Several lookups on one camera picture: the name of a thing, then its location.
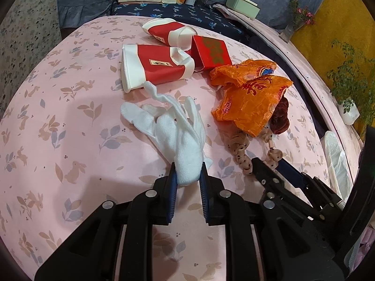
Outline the dark red velvet scrunchie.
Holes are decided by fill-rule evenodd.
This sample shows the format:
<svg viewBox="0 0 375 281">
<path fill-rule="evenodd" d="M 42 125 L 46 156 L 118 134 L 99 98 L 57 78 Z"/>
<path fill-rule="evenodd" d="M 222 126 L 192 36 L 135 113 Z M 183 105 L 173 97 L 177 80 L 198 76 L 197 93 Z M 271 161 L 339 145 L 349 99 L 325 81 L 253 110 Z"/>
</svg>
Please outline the dark red velvet scrunchie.
<svg viewBox="0 0 375 281">
<path fill-rule="evenodd" d="M 279 135 L 288 130 L 290 126 L 288 119 L 288 108 L 289 102 L 283 96 L 269 120 L 270 130 L 273 132 L 273 134 Z"/>
</svg>

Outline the orange plastic bag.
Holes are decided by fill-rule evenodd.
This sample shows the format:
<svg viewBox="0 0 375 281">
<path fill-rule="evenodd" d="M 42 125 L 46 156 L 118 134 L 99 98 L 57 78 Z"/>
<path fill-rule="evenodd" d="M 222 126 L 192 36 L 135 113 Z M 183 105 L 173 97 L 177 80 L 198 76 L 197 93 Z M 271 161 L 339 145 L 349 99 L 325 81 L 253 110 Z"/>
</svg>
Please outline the orange plastic bag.
<svg viewBox="0 0 375 281">
<path fill-rule="evenodd" d="M 268 74 L 240 87 L 230 86 L 212 115 L 216 121 L 230 121 L 255 138 L 269 125 L 276 106 L 292 84 L 288 78 Z"/>
<path fill-rule="evenodd" d="M 240 87 L 249 80 L 272 74 L 277 64 L 271 60 L 245 60 L 234 65 L 215 67 L 209 73 L 210 83 L 213 86 L 227 86 L 234 84 Z"/>
</svg>

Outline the white cotton glove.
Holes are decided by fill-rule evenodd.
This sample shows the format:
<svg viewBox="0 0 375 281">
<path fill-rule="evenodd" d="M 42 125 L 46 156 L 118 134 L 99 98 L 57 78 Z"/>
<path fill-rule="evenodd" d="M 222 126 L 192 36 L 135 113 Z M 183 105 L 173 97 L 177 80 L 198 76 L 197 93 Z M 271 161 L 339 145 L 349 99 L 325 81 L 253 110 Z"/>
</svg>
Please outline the white cotton glove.
<svg viewBox="0 0 375 281">
<path fill-rule="evenodd" d="M 151 82 L 143 84 L 152 99 L 168 104 L 156 107 L 125 102 L 121 115 L 141 133 L 146 135 L 162 156 L 175 164 L 177 184 L 187 186 L 200 178 L 202 165 L 212 165 L 212 159 L 205 156 L 206 130 L 195 101 L 187 96 L 182 104 L 174 97 L 158 93 Z"/>
</svg>

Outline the red envelope box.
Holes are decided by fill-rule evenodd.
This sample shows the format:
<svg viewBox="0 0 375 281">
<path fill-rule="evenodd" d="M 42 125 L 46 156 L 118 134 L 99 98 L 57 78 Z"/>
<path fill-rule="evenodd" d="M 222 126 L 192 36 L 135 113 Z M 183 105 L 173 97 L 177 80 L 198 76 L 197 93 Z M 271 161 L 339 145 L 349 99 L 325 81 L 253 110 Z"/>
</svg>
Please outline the red envelope box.
<svg viewBox="0 0 375 281">
<path fill-rule="evenodd" d="M 189 55 L 195 62 L 195 72 L 212 70 L 223 65 L 232 65 L 226 43 L 205 36 L 193 36 Z"/>
</svg>

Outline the red white paper cup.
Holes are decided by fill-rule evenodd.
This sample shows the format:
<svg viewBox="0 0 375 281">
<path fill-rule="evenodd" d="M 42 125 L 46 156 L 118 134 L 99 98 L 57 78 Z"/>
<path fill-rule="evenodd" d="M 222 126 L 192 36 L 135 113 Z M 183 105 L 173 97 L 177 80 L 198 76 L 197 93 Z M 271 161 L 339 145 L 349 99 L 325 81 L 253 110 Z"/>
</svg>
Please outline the red white paper cup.
<svg viewBox="0 0 375 281">
<path fill-rule="evenodd" d="M 121 82 L 125 93 L 143 87 L 190 78 L 195 71 L 193 58 L 177 47 L 151 44 L 124 44 Z"/>
<path fill-rule="evenodd" d="M 198 35 L 192 27 L 185 26 L 172 18 L 152 19 L 146 22 L 142 29 L 165 45 L 178 47 L 184 51 L 191 49 L 193 36 Z"/>
</svg>

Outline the white lined trash bin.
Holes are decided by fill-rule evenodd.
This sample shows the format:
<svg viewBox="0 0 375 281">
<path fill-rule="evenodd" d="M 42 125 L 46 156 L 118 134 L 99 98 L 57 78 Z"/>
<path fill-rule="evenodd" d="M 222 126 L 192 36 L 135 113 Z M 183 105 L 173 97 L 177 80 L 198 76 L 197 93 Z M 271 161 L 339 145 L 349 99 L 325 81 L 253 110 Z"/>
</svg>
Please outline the white lined trash bin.
<svg viewBox="0 0 375 281">
<path fill-rule="evenodd" d="M 346 202 L 353 187 L 345 151 L 332 131 L 327 131 L 320 140 L 327 162 L 331 188 Z"/>
</svg>

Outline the pink shelf cloth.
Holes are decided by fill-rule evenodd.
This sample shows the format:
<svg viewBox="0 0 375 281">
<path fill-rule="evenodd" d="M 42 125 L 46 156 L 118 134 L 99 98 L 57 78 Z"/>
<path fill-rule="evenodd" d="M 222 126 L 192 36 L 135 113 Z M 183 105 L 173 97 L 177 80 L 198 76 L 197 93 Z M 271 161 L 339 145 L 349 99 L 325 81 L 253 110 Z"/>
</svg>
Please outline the pink shelf cloth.
<svg viewBox="0 0 375 281">
<path fill-rule="evenodd" d="M 227 18 L 238 21 L 259 36 L 291 68 L 310 94 L 329 130 L 333 131 L 340 141 L 345 151 L 350 177 L 352 181 L 355 181 L 359 170 L 359 156 L 363 143 L 354 128 L 343 122 L 336 99 L 307 59 L 298 51 L 295 45 L 291 42 L 286 43 L 283 41 L 275 29 L 268 27 L 258 19 L 248 18 L 221 4 L 215 4 L 214 8 L 218 9 Z"/>
</svg>

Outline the green plant in white pot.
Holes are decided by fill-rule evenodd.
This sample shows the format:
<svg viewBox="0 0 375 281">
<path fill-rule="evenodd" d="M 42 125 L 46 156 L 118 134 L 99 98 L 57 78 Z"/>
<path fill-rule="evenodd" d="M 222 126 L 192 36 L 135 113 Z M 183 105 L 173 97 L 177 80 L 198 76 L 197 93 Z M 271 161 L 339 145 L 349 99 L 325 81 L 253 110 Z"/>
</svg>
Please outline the green plant in white pot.
<svg viewBox="0 0 375 281">
<path fill-rule="evenodd" d="M 373 125 L 374 58 L 338 39 L 332 40 L 331 47 L 340 49 L 344 56 L 343 62 L 327 73 L 339 111 L 350 124 L 360 119 L 365 125 Z"/>
</svg>

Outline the glass vase with pink flowers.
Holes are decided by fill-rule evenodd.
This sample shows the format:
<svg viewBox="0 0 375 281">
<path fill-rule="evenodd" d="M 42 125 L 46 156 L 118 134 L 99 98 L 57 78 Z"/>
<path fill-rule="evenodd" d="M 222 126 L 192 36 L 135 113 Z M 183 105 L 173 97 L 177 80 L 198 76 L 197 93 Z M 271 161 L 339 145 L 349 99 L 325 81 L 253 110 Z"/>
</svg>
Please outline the glass vase with pink flowers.
<svg viewBox="0 0 375 281">
<path fill-rule="evenodd" d="M 286 28 L 281 32 L 280 38 L 288 43 L 293 34 L 304 25 L 313 25 L 315 23 L 315 16 L 308 7 L 300 7 L 299 0 L 289 1 L 289 10 L 291 11 L 291 21 Z"/>
</svg>

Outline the mustard yellow backdrop cloth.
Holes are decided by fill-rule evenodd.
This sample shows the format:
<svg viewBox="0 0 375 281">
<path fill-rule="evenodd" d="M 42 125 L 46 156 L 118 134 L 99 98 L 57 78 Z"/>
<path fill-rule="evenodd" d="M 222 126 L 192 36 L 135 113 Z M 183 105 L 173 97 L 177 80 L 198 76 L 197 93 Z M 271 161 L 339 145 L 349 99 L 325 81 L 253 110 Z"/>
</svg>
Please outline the mustard yellow backdrop cloth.
<svg viewBox="0 0 375 281">
<path fill-rule="evenodd" d="M 332 47 L 334 39 L 362 50 L 368 59 L 374 58 L 374 19 L 362 0 L 323 0 L 315 24 L 292 36 L 292 43 L 329 88 L 332 81 L 327 78 L 328 71 L 345 59 L 338 47 Z"/>
</svg>

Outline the navy floral cloth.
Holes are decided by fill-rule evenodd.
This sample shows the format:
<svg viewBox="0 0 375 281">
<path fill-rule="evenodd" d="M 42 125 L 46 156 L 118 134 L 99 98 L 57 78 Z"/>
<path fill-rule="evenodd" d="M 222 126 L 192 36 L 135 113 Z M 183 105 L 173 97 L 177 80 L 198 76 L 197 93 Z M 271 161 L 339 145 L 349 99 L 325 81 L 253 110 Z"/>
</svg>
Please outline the navy floral cloth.
<svg viewBox="0 0 375 281">
<path fill-rule="evenodd" d="M 226 37 L 243 42 L 245 31 L 238 23 L 227 19 L 219 11 L 209 6 L 189 6 L 186 4 L 160 3 L 115 3 L 112 15 L 141 16 L 151 18 L 172 18 L 180 23 L 212 30 Z"/>
</svg>

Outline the mint green tissue box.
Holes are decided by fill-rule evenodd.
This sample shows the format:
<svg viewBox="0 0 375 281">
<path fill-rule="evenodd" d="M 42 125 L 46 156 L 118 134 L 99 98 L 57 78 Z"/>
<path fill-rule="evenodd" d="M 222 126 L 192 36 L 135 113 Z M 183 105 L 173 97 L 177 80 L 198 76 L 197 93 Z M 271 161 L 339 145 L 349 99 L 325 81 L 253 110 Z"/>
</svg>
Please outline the mint green tissue box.
<svg viewBox="0 0 375 281">
<path fill-rule="evenodd" d="M 258 5 L 251 0 L 226 0 L 226 7 L 252 19 L 260 12 Z"/>
</svg>

